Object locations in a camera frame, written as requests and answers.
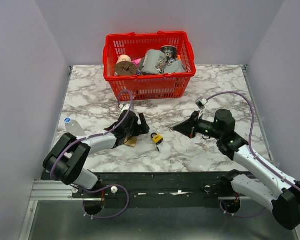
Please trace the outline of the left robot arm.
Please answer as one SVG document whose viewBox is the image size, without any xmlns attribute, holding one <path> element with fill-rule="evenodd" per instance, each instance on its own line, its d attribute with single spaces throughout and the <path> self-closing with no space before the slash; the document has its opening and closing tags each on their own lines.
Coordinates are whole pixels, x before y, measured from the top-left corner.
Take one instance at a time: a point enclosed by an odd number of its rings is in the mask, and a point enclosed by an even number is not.
<svg viewBox="0 0 300 240">
<path fill-rule="evenodd" d="M 52 180 L 83 187 L 89 197 L 97 197 L 101 191 L 100 178 L 84 168 L 88 156 L 115 149 L 124 145 L 126 140 L 146 135 L 149 131 L 143 113 L 136 115 L 133 111 L 124 110 L 118 121 L 102 133 L 78 137 L 71 133 L 63 134 L 44 159 L 43 168 L 50 173 Z"/>
</svg>

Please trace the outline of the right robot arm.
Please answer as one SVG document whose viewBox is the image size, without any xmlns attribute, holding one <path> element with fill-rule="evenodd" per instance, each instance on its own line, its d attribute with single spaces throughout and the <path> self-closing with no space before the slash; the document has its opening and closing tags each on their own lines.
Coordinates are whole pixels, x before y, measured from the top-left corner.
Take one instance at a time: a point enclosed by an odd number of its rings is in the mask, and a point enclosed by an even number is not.
<svg viewBox="0 0 300 240">
<path fill-rule="evenodd" d="M 256 177 L 232 171 L 232 176 L 220 183 L 220 191 L 231 196 L 245 195 L 272 212 L 276 221 L 287 230 L 300 225 L 300 180 L 283 173 L 259 156 L 243 137 L 235 132 L 232 113 L 220 109 L 212 122 L 200 118 L 194 111 L 190 118 L 173 126 L 173 131 L 190 139 L 197 134 L 216 139 L 218 150 L 230 160 L 243 166 Z"/>
</svg>

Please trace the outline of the brass padlock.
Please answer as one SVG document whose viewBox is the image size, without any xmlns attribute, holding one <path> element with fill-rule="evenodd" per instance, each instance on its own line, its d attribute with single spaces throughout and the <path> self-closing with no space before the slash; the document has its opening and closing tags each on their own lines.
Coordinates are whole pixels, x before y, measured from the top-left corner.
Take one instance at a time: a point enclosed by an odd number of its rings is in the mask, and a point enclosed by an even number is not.
<svg viewBox="0 0 300 240">
<path fill-rule="evenodd" d="M 137 144 L 138 138 L 137 137 L 127 137 L 124 141 L 124 145 L 128 147 L 134 148 Z"/>
</svg>

